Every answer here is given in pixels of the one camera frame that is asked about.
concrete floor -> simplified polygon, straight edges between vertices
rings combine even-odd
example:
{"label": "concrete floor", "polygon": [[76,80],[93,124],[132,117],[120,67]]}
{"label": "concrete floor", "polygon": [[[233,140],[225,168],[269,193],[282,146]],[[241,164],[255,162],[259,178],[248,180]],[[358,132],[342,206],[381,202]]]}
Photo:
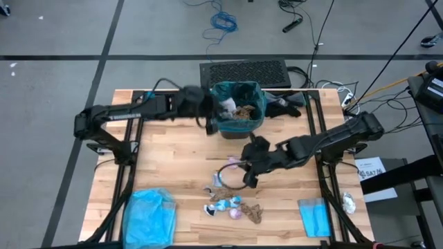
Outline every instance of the concrete floor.
{"label": "concrete floor", "polygon": [[[7,0],[12,15],[0,18],[0,247],[36,248],[42,244],[66,164],[73,148],[73,118],[90,97],[95,104],[109,104],[115,89],[150,88],[160,77],[180,85],[199,84],[199,63],[203,60],[111,60],[96,72],[118,0]],[[189,0],[190,3],[201,1]],[[302,7],[312,18],[318,36],[330,1],[309,0]],[[360,81],[357,96],[373,81],[386,63],[363,56],[339,60],[327,55],[391,55],[426,11],[425,0],[336,0],[322,34],[322,60],[312,73],[313,81],[326,79],[343,83]],[[443,2],[437,4],[443,10]],[[281,29],[291,20],[276,0],[225,0],[224,10],[237,17],[239,30],[210,49],[220,55],[310,55],[313,50],[309,21],[284,34]],[[210,27],[214,14],[210,6],[187,7],[181,0],[126,0],[111,41],[109,55],[204,55],[208,41],[201,32]],[[395,60],[373,86],[385,86],[424,70],[426,60],[413,55],[430,54],[443,58],[443,42],[424,49],[419,41],[438,33],[429,14],[400,50],[406,60]],[[18,55],[68,55],[53,60]],[[97,55],[75,60],[69,55]],[[18,62],[11,68],[10,64]],[[288,66],[306,68],[307,60],[287,60]],[[96,96],[91,83],[96,77]],[[291,75],[293,87],[302,79]],[[396,93],[400,85],[382,94]],[[404,101],[412,106],[411,101]],[[363,110],[371,111],[375,104]],[[385,129],[392,129],[403,118],[403,111],[381,108],[376,112]],[[409,120],[417,117],[409,111]],[[384,136],[371,142],[360,157],[407,158],[409,161],[431,154],[422,127]],[[84,145],[75,164],[53,245],[76,243],[84,216],[97,156]],[[442,228],[433,205],[426,205],[428,220],[435,234]],[[371,213],[377,241],[387,242],[419,234],[413,216]],[[396,243],[407,246],[419,237]],[[440,248],[443,238],[435,235]]]}

plastic bag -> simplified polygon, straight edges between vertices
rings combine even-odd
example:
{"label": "plastic bag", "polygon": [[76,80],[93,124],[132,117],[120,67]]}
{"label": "plastic bag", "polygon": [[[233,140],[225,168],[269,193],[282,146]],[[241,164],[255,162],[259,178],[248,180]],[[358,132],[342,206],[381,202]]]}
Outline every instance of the plastic bag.
{"label": "plastic bag", "polygon": [[124,249],[162,249],[172,245],[175,207],[165,189],[134,192],[123,217]]}
{"label": "plastic bag", "polygon": [[221,101],[234,99],[237,107],[251,105],[255,110],[251,112],[250,120],[229,120],[217,117],[217,126],[220,131],[250,132],[263,123],[266,111],[266,98],[257,82],[219,82],[212,89],[212,94]]}

black metal frame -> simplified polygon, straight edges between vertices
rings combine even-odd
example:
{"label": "black metal frame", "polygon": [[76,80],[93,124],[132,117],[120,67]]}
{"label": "black metal frame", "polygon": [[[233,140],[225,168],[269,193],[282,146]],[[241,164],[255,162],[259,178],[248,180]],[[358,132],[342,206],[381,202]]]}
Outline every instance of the black metal frame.
{"label": "black metal frame", "polygon": [[[287,93],[287,91],[282,91],[282,90],[275,90],[275,91],[270,91],[270,92],[271,93]],[[156,95],[166,95],[166,94],[171,95],[171,94],[174,94],[174,92],[173,91],[156,91]],[[320,129],[321,129],[321,131],[325,131],[326,130],[325,117],[323,115],[323,109],[322,109],[322,106],[320,103],[320,94],[319,94],[318,90],[304,91],[303,94],[304,94],[305,99],[308,100],[306,110],[307,110],[309,130],[311,132],[311,135],[316,134],[316,126],[315,126],[315,122],[314,122],[314,115],[313,115],[312,107],[311,107],[311,104],[309,101],[310,99],[313,99],[315,102],[316,110],[317,110],[317,114],[318,114],[318,120],[319,120],[319,124],[320,124]],[[143,96],[145,96],[145,92],[144,91],[134,91],[133,96],[132,96],[132,102],[136,102],[137,100],[139,100],[140,96],[143,99]],[[131,137],[132,125],[133,125],[133,121],[128,120],[126,132],[125,132],[125,138],[124,138],[126,141],[128,141]],[[142,130],[143,130],[143,119],[139,118],[137,130],[136,130],[136,139],[135,139],[135,142],[138,142],[138,144],[140,144],[140,142],[141,142]],[[105,224],[105,222],[103,222],[103,224],[105,224],[105,226],[103,228],[106,230],[106,233],[107,233],[105,236],[105,242],[98,243],[98,241],[100,239],[95,238],[92,241],[80,242],[77,245],[59,246],[59,247],[53,247],[53,248],[59,248],[59,249],[77,249],[77,248],[114,249],[115,248],[115,249],[117,249],[117,248],[123,247],[123,245],[121,243],[122,229],[120,229],[118,241],[112,241],[112,236],[113,236],[114,228],[116,225],[114,219],[115,219],[116,214],[118,213],[119,209],[121,209],[122,198],[123,197],[125,198],[125,200],[124,200],[125,204],[123,205],[123,209],[124,209],[126,206],[126,203],[129,200],[130,194],[132,193],[132,189],[134,186],[135,173],[136,173],[138,151],[139,151],[138,148],[133,151],[134,163],[132,163],[129,166],[129,168],[130,168],[129,169],[129,177],[127,180],[127,185],[125,187],[125,190],[127,190],[127,188],[129,188],[130,191],[129,192],[124,191],[125,193],[122,193],[122,194],[120,193],[120,191],[121,191],[122,184],[123,184],[123,175],[125,173],[125,168],[127,166],[119,165],[118,174],[116,177],[116,184],[114,187],[114,194],[113,194],[113,201],[112,201],[112,205],[111,205],[111,211],[109,212],[109,214],[107,215],[107,218],[105,218],[105,220],[108,219],[110,216],[112,216],[112,218],[110,221],[106,222],[106,224]],[[349,219],[349,217],[346,215],[346,213],[344,213],[344,211],[341,209],[341,198],[340,198],[340,192],[338,189],[338,182],[336,179],[334,166],[328,165],[329,175],[331,178],[331,186],[334,191],[334,194],[332,195],[332,193],[330,192],[330,190],[326,184],[326,181],[325,181],[325,175],[323,172],[323,168],[324,168],[325,164],[321,160],[321,157],[319,154],[315,156],[315,160],[316,160],[316,165],[317,165],[318,180],[319,180],[319,185],[320,185],[322,197],[325,198],[325,200],[327,201],[327,215],[328,215],[328,219],[329,219],[329,228],[331,231],[331,236],[329,237],[329,242],[331,243],[331,245],[330,246],[327,245],[326,241],[321,241],[319,246],[253,246],[254,248],[263,248],[263,249],[276,249],[276,248],[314,249],[314,248],[320,248],[320,249],[326,249],[326,248],[342,248],[342,247],[343,248],[371,248],[372,247],[372,242],[363,237],[363,235],[357,230],[357,228],[355,228],[354,224]],[[331,213],[331,208],[329,205],[333,206],[333,208],[335,209],[335,212],[338,215],[338,220],[340,222],[341,235],[343,238],[343,242],[336,241],[336,235],[335,235],[334,226],[332,223],[332,213]],[[360,243],[360,244],[349,243],[349,235],[347,233],[346,227],[348,227],[350,229],[350,231],[356,230],[353,235],[354,235],[354,237],[357,238],[356,239],[357,243]],[[212,249],[212,248],[220,248],[220,247],[224,247],[224,246],[170,246],[168,248],[175,249],[175,248],[196,248],[196,247],[198,249],[209,249],[209,248]],[[240,248],[252,248],[252,246],[231,246],[231,247],[236,247],[239,249]]]}

wooden tabletop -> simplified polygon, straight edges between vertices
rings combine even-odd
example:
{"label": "wooden tabletop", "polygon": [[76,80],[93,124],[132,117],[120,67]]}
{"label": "wooden tabletop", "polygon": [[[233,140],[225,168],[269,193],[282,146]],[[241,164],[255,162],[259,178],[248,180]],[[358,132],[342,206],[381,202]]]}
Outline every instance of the wooden tabletop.
{"label": "wooden tabletop", "polygon": [[[328,129],[344,122],[340,100],[334,89],[319,89],[320,99]],[[131,102],[133,90],[116,90],[112,104]],[[272,144],[293,136],[309,134],[306,110],[300,109],[299,118],[280,116],[266,119],[255,131]],[[316,130],[318,126],[316,111]],[[126,121],[107,123],[107,131],[123,139]],[[261,224],[255,225],[246,216],[232,220],[226,212],[214,217],[203,211],[210,204],[203,191],[212,184],[212,175],[227,162],[228,156],[240,156],[248,139],[226,140],[216,134],[207,136],[198,128],[195,120],[145,122],[141,138],[134,190],[164,187],[177,202],[176,245],[319,245],[325,237],[308,238],[303,228],[297,200],[321,197],[314,159],[295,169],[278,169],[259,176],[256,189],[239,191],[248,205],[260,204],[264,209]],[[112,159],[112,155],[100,156],[98,162]],[[350,155],[345,161],[354,163]],[[84,216],[79,240],[92,235],[107,215],[110,207],[118,166],[113,162],[101,165],[93,179],[91,194]],[[336,175],[341,193],[349,192],[356,201],[356,212],[350,215],[354,224],[373,240],[368,212],[356,169],[339,164]],[[337,240],[341,240],[338,217],[331,207]],[[121,213],[116,219],[119,228]],[[114,230],[117,238],[119,229]]]}

